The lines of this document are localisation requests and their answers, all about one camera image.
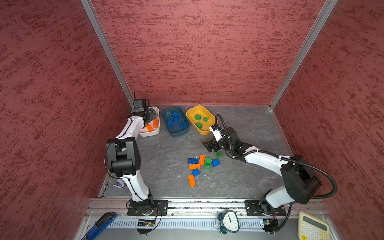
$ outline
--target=blue bin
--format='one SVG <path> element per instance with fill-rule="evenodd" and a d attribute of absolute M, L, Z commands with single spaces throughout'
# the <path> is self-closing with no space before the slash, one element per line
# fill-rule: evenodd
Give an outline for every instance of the blue bin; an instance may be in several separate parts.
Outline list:
<path fill-rule="evenodd" d="M 168 120 L 173 121 L 173 116 L 172 116 L 173 112 L 177 112 L 179 114 L 179 122 L 173 122 L 173 127 L 169 127 L 168 126 Z M 172 137 L 179 137 L 183 134 L 186 134 L 189 131 L 189 121 L 187 119 L 187 116 L 183 112 L 183 110 L 181 110 L 181 108 L 179 108 L 179 107 L 169 108 L 167 110 L 164 110 L 163 113 L 161 114 L 161 116 L 163 116 L 163 120 L 165 122 L 165 125 L 167 126 L 169 134 Z M 180 124 L 182 121 L 185 122 L 184 128 L 180 127 Z"/>

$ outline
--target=aluminum frame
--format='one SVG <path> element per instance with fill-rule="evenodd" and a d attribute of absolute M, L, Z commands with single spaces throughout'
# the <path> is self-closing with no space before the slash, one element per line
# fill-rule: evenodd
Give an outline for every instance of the aluminum frame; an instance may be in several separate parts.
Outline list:
<path fill-rule="evenodd" d="M 129 197 L 103 197 L 101 199 L 91 199 L 89 207 L 81 222 L 80 228 L 77 232 L 75 240 L 78 240 L 90 229 L 94 223 L 106 212 L 116 212 L 117 219 L 127 219 L 134 221 L 141 216 L 127 216 L 126 203 L 130 200 Z M 156 198 L 157 200 L 166 199 L 168 203 L 168 213 L 163 216 L 163 219 L 174 219 L 172 221 L 201 221 L 207 219 L 212 221 L 216 219 L 219 212 L 226 212 L 227 210 L 234 210 L 238 213 L 240 221 L 260 221 L 261 219 L 271 218 L 272 216 L 265 217 L 251 217 L 247 216 L 245 209 L 245 200 L 257 200 L 257 199 L 235 199 L 235 198 Z M 328 212 L 326 211 L 321 200 L 311 200 L 308 204 L 293 204 L 290 214 L 290 219 L 298 219 L 299 212 L 305 211 L 317 218 L 331 223 Z M 260 231 L 258 227 L 248 229 L 248 231 Z"/>
<path fill-rule="evenodd" d="M 308 50 L 311 48 L 314 40 L 316 39 L 317 35 L 319 34 L 321 28 L 324 26 L 327 18 L 331 14 L 333 8 L 335 7 L 338 0 L 326 0 L 323 7 L 321 8 L 319 15 L 317 16 L 315 22 L 312 25 L 312 28 L 310 29 L 307 37 L 305 38 L 299 52 L 296 55 L 296 58 L 293 60 L 293 63 L 291 67 L 289 68 L 287 74 L 285 75 L 283 82 L 281 83 L 279 89 L 277 90 L 275 96 L 273 97 L 271 103 L 269 104 L 269 107 L 271 110 L 273 110 L 278 101 L 280 100 L 281 96 L 283 95 L 285 89 L 287 88 L 288 84 L 290 83 L 291 79 L 293 78 L 293 75 L 296 73 L 297 69 L 299 68 L 301 62 L 303 61 L 305 55 L 307 54 Z"/>
<path fill-rule="evenodd" d="M 113 50 L 109 44 L 109 41 L 107 39 L 107 36 L 105 35 L 105 32 L 103 30 L 103 27 L 101 26 L 101 23 L 99 21 L 99 18 L 97 17 L 96 11 L 92 5 L 91 0 L 80 0 L 85 12 L 88 15 L 89 20 L 91 21 L 91 24 L 93 26 L 93 29 L 96 32 L 97 37 L 99 38 L 99 41 L 105 51 L 105 54 L 107 55 L 109 62 L 111 63 L 111 66 L 116 74 L 116 77 L 118 78 L 120 85 L 125 93 L 125 96 L 127 97 L 129 104 L 131 108 L 133 109 L 133 95 L 131 90 L 129 89 L 128 83 L 125 80 L 124 74 L 121 71 L 121 68 L 119 66 L 119 63 L 116 59 L 115 54 L 113 53 Z"/>

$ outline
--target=metal bracket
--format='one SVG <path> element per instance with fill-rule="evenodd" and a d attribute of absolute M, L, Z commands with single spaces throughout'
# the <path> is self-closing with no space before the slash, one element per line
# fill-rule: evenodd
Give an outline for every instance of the metal bracket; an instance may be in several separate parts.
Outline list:
<path fill-rule="evenodd" d="M 166 216 L 167 215 L 168 200 L 153 200 L 153 203 L 157 207 L 157 214 L 158 215 L 162 215 L 162 216 Z M 136 207 L 137 207 L 136 202 L 130 202 L 129 203 L 129 207 L 128 207 L 127 215 L 128 216 L 145 216 L 140 211 L 135 211 Z M 153 211 L 148 216 L 154 216 L 154 215 L 155 215 L 155 212 Z"/>
<path fill-rule="evenodd" d="M 245 203 L 245 209 L 247 210 L 248 216 L 263 216 L 265 215 L 261 212 L 259 207 L 259 200 L 246 200 Z M 286 216 L 285 207 L 281 206 L 280 208 L 272 209 L 276 212 L 276 216 Z"/>

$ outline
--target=gray tabletop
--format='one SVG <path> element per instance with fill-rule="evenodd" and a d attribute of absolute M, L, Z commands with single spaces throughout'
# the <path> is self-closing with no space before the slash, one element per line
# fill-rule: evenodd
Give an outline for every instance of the gray tabletop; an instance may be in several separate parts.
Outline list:
<path fill-rule="evenodd" d="M 178 105 L 186 112 L 194 106 Z M 172 106 L 157 106 L 161 113 Z M 276 125 L 267 107 L 262 106 L 206 106 L 213 114 L 219 113 L 227 127 L 237 131 L 242 142 L 276 154 L 288 155 L 282 144 Z M 190 187 L 191 174 L 188 158 L 204 154 L 214 159 L 214 152 L 208 153 L 202 142 L 213 138 L 200 135 L 191 125 L 189 132 L 180 137 L 171 137 L 160 116 L 160 132 L 150 137 L 137 137 L 142 159 L 141 175 L 156 197 L 200 197 L 200 198 L 259 198 L 271 188 L 283 184 L 276 173 L 260 166 L 233 160 L 226 155 L 220 165 L 210 170 L 201 168 L 195 177 L 196 186 Z M 128 188 L 113 187 L 110 179 L 104 196 L 131 196 Z"/>

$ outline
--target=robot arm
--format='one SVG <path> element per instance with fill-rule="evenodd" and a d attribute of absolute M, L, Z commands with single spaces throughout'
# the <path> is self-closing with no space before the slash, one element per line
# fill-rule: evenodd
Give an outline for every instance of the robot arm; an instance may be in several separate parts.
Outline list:
<path fill-rule="evenodd" d="M 136 99 L 132 116 L 121 133 L 107 141 L 109 171 L 116 174 L 120 184 L 128 186 L 132 205 L 143 214 L 150 213 L 154 204 L 151 191 L 140 174 L 141 157 L 136 138 L 139 131 L 157 116 L 145 99 Z"/>
<path fill-rule="evenodd" d="M 321 180 L 312 168 L 284 160 L 292 159 L 296 162 L 307 163 L 302 156 L 279 156 L 260 150 L 251 144 L 241 142 L 236 131 L 231 127 L 224 129 L 215 124 L 210 127 L 210 130 L 215 138 L 203 142 L 209 152 L 224 149 L 226 152 L 230 152 L 234 159 L 257 164 L 283 178 L 283 186 L 269 190 L 260 199 L 258 210 L 264 215 L 274 213 L 275 209 L 280 208 L 283 204 L 295 202 L 307 204 L 321 186 Z"/>

